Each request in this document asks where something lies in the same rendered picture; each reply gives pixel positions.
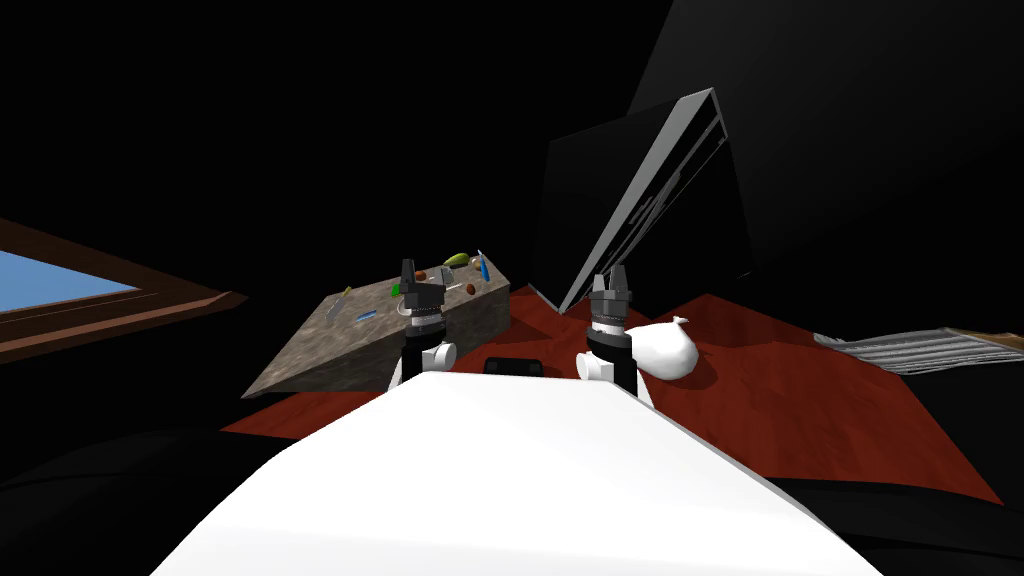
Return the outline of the black cabinet with grey door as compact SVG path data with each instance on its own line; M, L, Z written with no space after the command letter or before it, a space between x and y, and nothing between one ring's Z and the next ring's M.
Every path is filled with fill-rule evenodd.
M624 266L632 307L656 318L753 265L713 89L549 145L529 283L555 310Z

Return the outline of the brown stone table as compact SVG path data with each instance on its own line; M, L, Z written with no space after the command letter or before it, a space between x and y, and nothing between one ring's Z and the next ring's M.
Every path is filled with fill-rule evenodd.
M485 283L473 266L452 274L442 314L447 322L446 341L457 347L457 358L499 336L510 326L510 283L489 264ZM244 393L253 398L268 393L305 390L382 390L391 380L404 344L408 316L399 314L401 298L392 298L397 277L326 297L290 337L269 365ZM476 294L465 288L472 283ZM345 304L331 324L325 316L334 301ZM376 310L368 320L358 315Z

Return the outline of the grey ribbed panel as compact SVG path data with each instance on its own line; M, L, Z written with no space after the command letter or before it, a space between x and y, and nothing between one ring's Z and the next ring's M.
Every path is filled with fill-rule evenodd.
M814 340L898 375L1024 361L1024 337L1013 333L988 334L946 327L857 341L815 334Z

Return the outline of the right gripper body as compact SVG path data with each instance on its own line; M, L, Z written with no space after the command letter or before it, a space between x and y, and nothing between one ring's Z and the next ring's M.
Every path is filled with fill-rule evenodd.
M593 322L624 322L629 316L631 291L593 291L589 295Z

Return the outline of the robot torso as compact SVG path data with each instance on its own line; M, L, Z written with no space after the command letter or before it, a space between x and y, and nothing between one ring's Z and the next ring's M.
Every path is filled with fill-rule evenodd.
M881 576L596 380L427 372L284 449L152 576Z

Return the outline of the white sack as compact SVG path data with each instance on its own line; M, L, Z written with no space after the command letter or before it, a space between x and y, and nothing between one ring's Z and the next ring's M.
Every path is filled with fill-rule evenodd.
M632 357L640 370L665 381L679 380L696 367L699 353L685 331L687 318L638 326L625 331L632 341Z

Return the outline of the brown framed window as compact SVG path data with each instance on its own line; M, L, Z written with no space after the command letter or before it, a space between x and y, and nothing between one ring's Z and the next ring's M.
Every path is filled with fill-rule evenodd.
M0 364L244 300L0 218Z

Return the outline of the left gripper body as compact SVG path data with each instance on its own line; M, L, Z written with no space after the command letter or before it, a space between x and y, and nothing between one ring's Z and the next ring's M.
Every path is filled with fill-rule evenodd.
M399 284L399 314L437 314L444 304L445 285L427 282Z

